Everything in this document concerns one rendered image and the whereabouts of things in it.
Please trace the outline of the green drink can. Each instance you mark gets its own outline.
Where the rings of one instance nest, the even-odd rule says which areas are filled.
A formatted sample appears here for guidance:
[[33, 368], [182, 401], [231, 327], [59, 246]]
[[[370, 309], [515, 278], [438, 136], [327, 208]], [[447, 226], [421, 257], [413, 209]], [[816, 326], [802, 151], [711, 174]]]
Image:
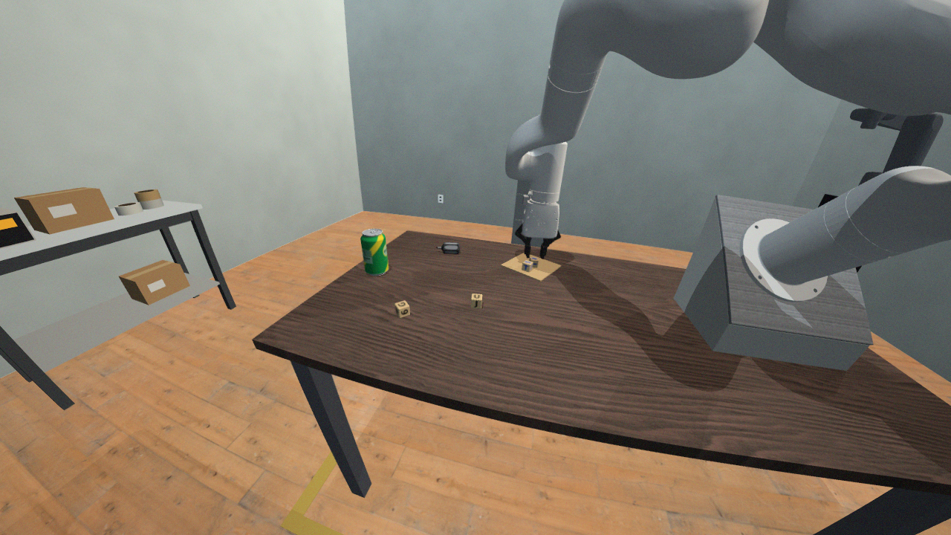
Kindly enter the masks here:
[[369, 228], [361, 233], [361, 251], [367, 274], [383, 275], [389, 270], [385, 235], [380, 228]]

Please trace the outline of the tan square mat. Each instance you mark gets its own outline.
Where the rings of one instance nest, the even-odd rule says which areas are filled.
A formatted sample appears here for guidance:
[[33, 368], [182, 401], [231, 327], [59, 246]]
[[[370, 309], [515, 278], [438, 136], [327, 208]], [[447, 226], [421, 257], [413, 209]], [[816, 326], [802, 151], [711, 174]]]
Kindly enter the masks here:
[[508, 268], [508, 270], [513, 270], [514, 272], [519, 272], [522, 275], [525, 275], [532, 279], [536, 279], [537, 281], [540, 281], [540, 282], [544, 278], [549, 276], [551, 272], [554, 272], [558, 270], [558, 268], [561, 267], [561, 265], [558, 265], [556, 263], [551, 263], [545, 259], [538, 258], [538, 267], [533, 267], [530, 272], [527, 272], [525, 270], [521, 270], [522, 263], [524, 263], [525, 260], [529, 261], [529, 259], [526, 257], [526, 254], [521, 253], [519, 256], [514, 257], [513, 259], [510, 259], [508, 262], [502, 264], [502, 267]]

